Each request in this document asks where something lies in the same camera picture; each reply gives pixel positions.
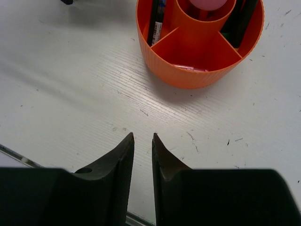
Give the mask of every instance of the cylindrical compartment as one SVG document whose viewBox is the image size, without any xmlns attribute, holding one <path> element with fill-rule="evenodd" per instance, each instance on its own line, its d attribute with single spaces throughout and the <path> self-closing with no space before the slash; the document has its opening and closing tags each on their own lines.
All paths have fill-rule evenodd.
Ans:
<svg viewBox="0 0 301 226">
<path fill-rule="evenodd" d="M 235 3 L 236 0 L 228 0 L 215 12 L 214 20 L 206 22 L 185 13 L 188 0 L 167 0 L 161 39 L 150 47 L 146 39 L 152 0 L 138 0 L 136 21 L 139 42 L 150 70 L 164 82 L 186 89 L 208 86 L 227 74 L 253 50 L 264 23 L 260 0 L 243 42 L 236 51 L 219 33 Z M 196 70 L 185 70 L 175 65 L 186 65 Z"/>
</svg>

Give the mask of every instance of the pink ball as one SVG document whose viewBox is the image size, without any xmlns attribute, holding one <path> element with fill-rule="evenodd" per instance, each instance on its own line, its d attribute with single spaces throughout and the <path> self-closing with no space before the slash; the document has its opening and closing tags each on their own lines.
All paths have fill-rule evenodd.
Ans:
<svg viewBox="0 0 301 226">
<path fill-rule="evenodd" d="M 190 0 L 192 5 L 206 11 L 217 10 L 222 7 L 226 1 L 227 0 Z"/>
</svg>

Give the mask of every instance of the white desk surface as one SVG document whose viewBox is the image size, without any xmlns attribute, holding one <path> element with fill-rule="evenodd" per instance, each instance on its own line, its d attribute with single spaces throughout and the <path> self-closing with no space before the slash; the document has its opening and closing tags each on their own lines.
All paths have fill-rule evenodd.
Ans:
<svg viewBox="0 0 301 226">
<path fill-rule="evenodd" d="M 0 2 L 0 144 L 73 172 L 134 132 L 128 210 L 149 222 L 154 132 L 192 168 L 276 169 L 300 206 L 301 1 L 264 0 L 255 50 L 199 90 L 170 87 L 148 71 L 135 4 Z"/>
</svg>

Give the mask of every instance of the black marker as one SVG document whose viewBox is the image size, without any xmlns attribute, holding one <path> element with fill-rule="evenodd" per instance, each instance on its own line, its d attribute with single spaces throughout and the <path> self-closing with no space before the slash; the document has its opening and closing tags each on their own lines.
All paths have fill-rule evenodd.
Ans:
<svg viewBox="0 0 301 226">
<path fill-rule="evenodd" d="M 256 9 L 258 1 L 259 0 L 246 0 L 242 10 L 240 11 L 236 24 L 229 37 L 229 43 L 234 48 L 239 48 L 243 41 L 245 32 L 248 28 L 253 12 Z"/>
<path fill-rule="evenodd" d="M 165 5 L 166 0 L 153 0 L 151 7 L 150 27 L 147 36 L 147 43 L 149 46 L 154 45 L 160 39 Z"/>
<path fill-rule="evenodd" d="M 224 24 L 224 26 L 221 29 L 221 33 L 224 36 L 226 36 L 227 33 L 229 33 L 231 31 L 232 27 L 237 22 L 241 7 L 243 6 L 243 3 L 244 3 L 244 0 L 236 1 L 235 7 L 234 7 L 232 13 L 230 14 L 229 18 L 227 19 L 226 23 Z"/>
</svg>

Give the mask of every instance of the orange pen holder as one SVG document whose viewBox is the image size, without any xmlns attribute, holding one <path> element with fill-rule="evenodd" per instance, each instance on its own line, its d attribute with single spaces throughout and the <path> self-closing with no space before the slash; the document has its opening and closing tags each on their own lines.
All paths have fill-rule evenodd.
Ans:
<svg viewBox="0 0 301 226">
<path fill-rule="evenodd" d="M 264 9 L 259 1 L 236 51 L 219 32 L 231 14 L 236 0 L 214 12 L 211 21 L 199 21 L 185 12 L 188 0 L 167 0 L 160 40 L 151 47 L 147 35 L 152 0 L 138 0 L 136 22 L 140 48 L 149 69 L 164 82 L 179 88 L 208 86 L 231 71 L 253 50 L 263 30 Z M 208 72 L 194 72 L 174 65 L 185 65 Z"/>
</svg>

